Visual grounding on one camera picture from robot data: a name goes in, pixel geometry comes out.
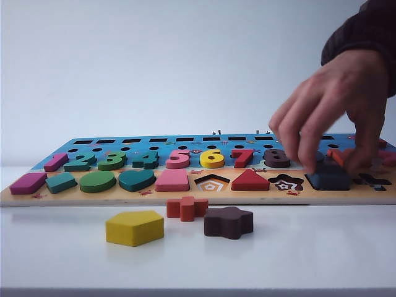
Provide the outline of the bare person hand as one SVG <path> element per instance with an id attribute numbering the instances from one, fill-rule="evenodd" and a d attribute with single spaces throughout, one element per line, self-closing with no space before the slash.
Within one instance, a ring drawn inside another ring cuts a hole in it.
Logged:
<path id="1" fill-rule="evenodd" d="M 355 125 L 347 171 L 369 163 L 378 150 L 389 88 L 385 60 L 373 50 L 344 51 L 303 81 L 273 114 L 269 128 L 288 158 L 314 173 L 324 132 L 343 114 Z"/>

